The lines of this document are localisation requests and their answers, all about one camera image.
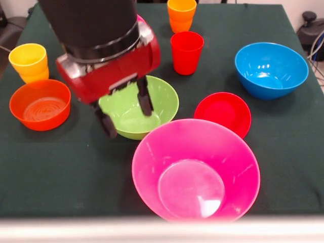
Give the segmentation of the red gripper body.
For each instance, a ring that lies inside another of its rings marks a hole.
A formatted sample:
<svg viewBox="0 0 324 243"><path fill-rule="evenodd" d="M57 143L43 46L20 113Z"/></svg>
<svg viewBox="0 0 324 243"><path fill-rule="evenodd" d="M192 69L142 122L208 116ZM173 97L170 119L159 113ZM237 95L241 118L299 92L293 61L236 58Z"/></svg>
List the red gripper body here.
<svg viewBox="0 0 324 243"><path fill-rule="evenodd" d="M106 63L95 64L94 68L73 62L64 54L56 59L57 69L77 98L90 104L122 84L142 78L160 65L160 49L155 34L142 34L141 39L148 42Z"/></svg>

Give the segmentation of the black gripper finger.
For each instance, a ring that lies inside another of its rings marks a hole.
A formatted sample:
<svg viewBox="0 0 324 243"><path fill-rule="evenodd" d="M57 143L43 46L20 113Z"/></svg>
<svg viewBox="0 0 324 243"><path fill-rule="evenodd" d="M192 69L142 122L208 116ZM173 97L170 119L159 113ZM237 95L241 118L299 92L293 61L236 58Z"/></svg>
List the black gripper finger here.
<svg viewBox="0 0 324 243"><path fill-rule="evenodd" d="M142 112L145 116L151 116L154 111L152 101L150 98L149 90L148 90L148 81L146 76L137 80L138 87L138 101Z"/></svg>
<svg viewBox="0 0 324 243"><path fill-rule="evenodd" d="M115 138L117 136L117 130L113 124L109 115L105 114L99 106L98 101L91 103L91 108L99 121L104 132L110 137Z"/></svg>

